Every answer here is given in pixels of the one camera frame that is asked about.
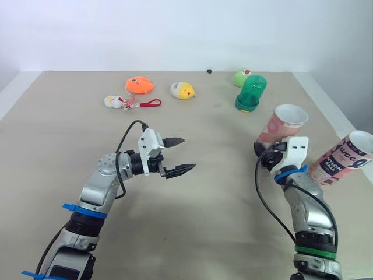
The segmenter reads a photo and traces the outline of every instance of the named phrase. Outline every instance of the green lid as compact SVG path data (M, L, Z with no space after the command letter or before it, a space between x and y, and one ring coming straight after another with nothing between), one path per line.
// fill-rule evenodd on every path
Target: green lid
M267 81L260 75L250 75L242 86L241 93L237 96L235 106L240 111L252 112L259 104L259 99L267 86Z

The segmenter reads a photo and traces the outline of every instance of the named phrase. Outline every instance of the black cable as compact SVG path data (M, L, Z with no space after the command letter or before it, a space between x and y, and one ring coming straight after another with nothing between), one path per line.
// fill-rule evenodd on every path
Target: black cable
M315 201L317 201L320 204L320 206L328 213L330 219L332 220L332 224L333 224L333 228L334 228L334 246L336 247L336 253L337 253L337 249L338 249L338 228L337 228L336 219L334 218L332 211L330 211L330 209L326 206L326 204L324 202L322 202L319 198L317 198L316 196L311 194L309 191L306 191L305 189L303 189L303 188L301 188L298 185L295 185L293 183L291 183L288 186L292 186L293 188L296 188L297 190L302 191L306 195L309 195L311 198L313 198Z
M259 169L259 164L261 163L261 160L262 158L268 153L270 152L271 150L265 150L258 158L258 160L256 161L256 165L255 165L255 188L256 188L256 193L258 194L258 197L259 199L262 201L264 207L267 209L267 211L274 217L274 219L276 221L278 221L278 223L283 227L283 229L287 232L287 234L290 236L290 238L293 240L293 242L295 243L295 237L294 235L291 233L291 231L289 230L289 228L280 220L279 217L276 216L275 213L273 213L273 211L269 208L268 204L265 202L262 194L261 194L261 191L259 189L259 183L258 183L258 169Z
M124 197L125 194L126 194L126 188L124 187L124 183L123 183L123 180L122 180L121 172L120 172L120 170L119 170L119 155L121 154L119 150L121 149L122 144L123 144L123 142L124 142L124 139L127 137L127 134L129 133L129 131L131 130L131 128L132 128L135 124L141 124L142 127L144 127L144 126L146 125L146 124L145 124L143 121L141 121L141 120L133 121L132 124L130 124L129 127L127 128L126 132L124 132L124 135L123 135L123 137L122 137L122 139L121 139L121 141L120 141L120 143L119 143L119 145L118 145L118 147L117 147L117 150L115 151L115 169L116 169L116 171L117 171L117 176L118 176L119 183L120 183L120 185L121 185L121 187L122 187L122 194L116 196L116 197L115 197L116 200L119 199L119 198L121 198L121 197Z
M49 242L47 248L45 248L43 254L41 255L41 258L40 258L40 261L39 263L37 264L37 267L36 267L36 271L35 271L35 274L38 275L39 272L40 272L40 269L41 269L41 266L43 265L43 262L45 260L45 257L47 256L49 250L51 249L53 243L57 240L59 234L61 233L61 230L67 225L67 223L61 227L61 229L56 233L56 235L52 238L52 240Z

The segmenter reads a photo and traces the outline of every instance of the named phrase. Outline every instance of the red keychain strap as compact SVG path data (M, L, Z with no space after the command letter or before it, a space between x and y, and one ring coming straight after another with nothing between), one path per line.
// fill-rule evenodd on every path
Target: red keychain strap
M162 101L160 99L153 99L149 102L140 103L140 107L158 107L161 106Z

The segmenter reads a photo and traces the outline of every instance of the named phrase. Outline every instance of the keychain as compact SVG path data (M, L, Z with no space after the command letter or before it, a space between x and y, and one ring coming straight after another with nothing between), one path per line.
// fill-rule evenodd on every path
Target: keychain
M109 95L104 99L104 104L108 108L128 110L131 108L139 107L158 107L161 106L162 101L160 99L153 99L149 102L135 103L135 98L124 99L119 95L113 96Z

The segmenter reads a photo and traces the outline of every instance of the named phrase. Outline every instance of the paper cup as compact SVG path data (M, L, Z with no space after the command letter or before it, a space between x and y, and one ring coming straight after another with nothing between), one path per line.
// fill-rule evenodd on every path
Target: paper cup
M256 141L268 148L271 143L294 136L307 121L308 114L301 107L292 104L279 105Z
M327 151L309 169L320 185L331 185L373 160L373 135L355 130Z

